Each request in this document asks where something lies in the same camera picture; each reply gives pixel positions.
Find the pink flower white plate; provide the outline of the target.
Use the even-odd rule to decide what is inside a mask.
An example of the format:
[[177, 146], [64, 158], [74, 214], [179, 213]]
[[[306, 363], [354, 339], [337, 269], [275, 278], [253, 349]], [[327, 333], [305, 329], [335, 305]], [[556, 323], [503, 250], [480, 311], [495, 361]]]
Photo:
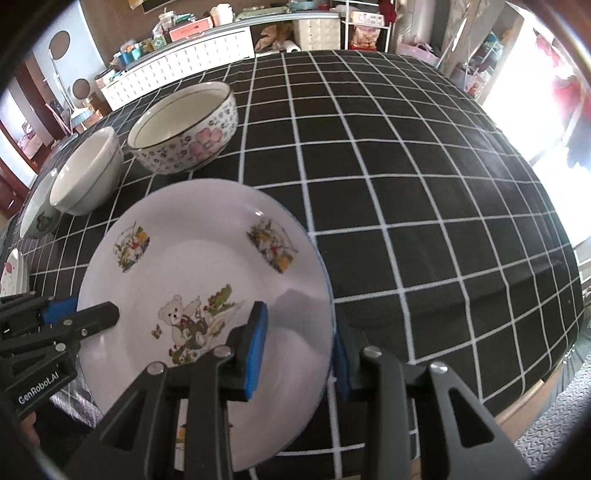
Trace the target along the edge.
[[29, 291], [29, 269], [24, 255], [14, 248], [4, 264], [1, 275], [1, 296], [8, 297]]

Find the white bowl with cartoon print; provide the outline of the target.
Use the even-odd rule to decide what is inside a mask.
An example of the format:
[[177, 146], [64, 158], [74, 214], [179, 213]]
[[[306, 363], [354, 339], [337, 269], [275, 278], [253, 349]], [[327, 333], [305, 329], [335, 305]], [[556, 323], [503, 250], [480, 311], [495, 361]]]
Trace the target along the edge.
[[50, 203], [50, 194], [57, 175], [58, 170], [52, 169], [35, 188], [21, 218], [21, 239], [40, 239], [58, 226], [62, 213]]

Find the plain cream white bowl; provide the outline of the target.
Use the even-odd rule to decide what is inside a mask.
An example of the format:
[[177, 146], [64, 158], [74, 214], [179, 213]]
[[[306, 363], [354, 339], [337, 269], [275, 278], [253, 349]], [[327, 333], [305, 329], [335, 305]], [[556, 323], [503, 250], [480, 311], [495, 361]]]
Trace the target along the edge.
[[60, 169], [49, 202], [62, 213], [84, 216], [112, 195], [121, 177], [123, 151], [112, 127], [88, 137]]

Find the floral patterned bowl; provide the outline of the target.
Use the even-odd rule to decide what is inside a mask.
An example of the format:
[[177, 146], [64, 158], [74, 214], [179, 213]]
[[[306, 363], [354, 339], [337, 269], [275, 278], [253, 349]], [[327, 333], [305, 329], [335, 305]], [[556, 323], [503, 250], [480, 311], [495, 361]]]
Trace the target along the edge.
[[214, 160], [238, 129], [231, 87], [205, 82], [160, 100], [135, 122], [127, 146], [149, 172], [173, 175]]

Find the black white checkered tablecloth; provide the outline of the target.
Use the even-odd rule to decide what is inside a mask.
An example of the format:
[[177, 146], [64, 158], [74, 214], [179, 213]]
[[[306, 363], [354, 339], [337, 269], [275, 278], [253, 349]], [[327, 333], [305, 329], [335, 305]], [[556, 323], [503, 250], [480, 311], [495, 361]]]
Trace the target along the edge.
[[548, 378], [583, 322], [570, 241], [532, 167], [479, 105], [394, 54], [276, 54], [169, 83], [103, 120], [121, 140], [191, 85], [235, 90], [207, 167], [283, 204], [320, 249], [339, 319], [409, 363], [440, 359], [493, 414]]

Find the white tv cabinet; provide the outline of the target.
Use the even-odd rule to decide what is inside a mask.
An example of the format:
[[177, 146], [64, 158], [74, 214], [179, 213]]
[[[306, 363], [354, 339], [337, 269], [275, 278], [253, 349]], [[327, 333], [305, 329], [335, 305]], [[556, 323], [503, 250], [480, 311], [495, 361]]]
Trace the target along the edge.
[[286, 21], [338, 20], [330, 11], [267, 15], [214, 27], [152, 52], [117, 75], [101, 93], [112, 110], [171, 82], [254, 56], [252, 27]]

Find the orange storage box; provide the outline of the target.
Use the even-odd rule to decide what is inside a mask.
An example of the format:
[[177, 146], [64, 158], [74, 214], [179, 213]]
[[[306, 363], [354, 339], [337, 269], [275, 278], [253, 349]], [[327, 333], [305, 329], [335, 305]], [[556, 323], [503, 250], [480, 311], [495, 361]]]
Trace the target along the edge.
[[169, 36], [172, 42], [176, 42], [195, 35], [199, 35], [207, 30], [211, 30], [212, 28], [213, 21], [211, 17], [204, 17], [174, 27], [169, 31]]

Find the pink tote bag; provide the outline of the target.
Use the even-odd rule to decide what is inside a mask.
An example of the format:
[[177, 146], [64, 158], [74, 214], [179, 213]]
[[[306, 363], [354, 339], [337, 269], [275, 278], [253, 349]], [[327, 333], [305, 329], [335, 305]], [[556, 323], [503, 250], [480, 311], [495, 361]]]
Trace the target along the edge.
[[427, 44], [409, 45], [401, 43], [397, 47], [397, 53], [421, 60], [434, 67], [439, 63], [439, 57], [433, 53]]

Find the paper towel roll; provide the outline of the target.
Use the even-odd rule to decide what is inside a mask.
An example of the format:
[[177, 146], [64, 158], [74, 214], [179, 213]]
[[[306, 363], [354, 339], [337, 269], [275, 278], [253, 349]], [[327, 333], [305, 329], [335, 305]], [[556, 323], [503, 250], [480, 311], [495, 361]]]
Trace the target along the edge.
[[294, 43], [294, 41], [291, 41], [291, 40], [283, 41], [283, 45], [281, 45], [281, 48], [283, 48], [283, 50], [286, 50], [287, 53], [301, 51], [301, 47], [298, 46], [296, 43]]

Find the white wicker drawer box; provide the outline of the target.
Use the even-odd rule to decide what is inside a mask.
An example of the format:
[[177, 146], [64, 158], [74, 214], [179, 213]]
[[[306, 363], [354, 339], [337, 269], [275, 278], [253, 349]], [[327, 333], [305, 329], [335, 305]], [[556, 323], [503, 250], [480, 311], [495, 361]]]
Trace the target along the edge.
[[339, 18], [295, 20], [294, 41], [304, 51], [339, 50], [341, 20]]

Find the white metal shelf rack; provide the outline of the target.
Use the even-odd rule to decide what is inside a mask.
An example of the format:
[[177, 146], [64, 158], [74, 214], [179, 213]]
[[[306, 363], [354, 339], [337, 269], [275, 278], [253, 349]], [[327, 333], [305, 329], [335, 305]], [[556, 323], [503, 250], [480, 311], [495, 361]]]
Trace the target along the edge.
[[334, 1], [342, 20], [342, 47], [346, 50], [390, 51], [399, 2]]

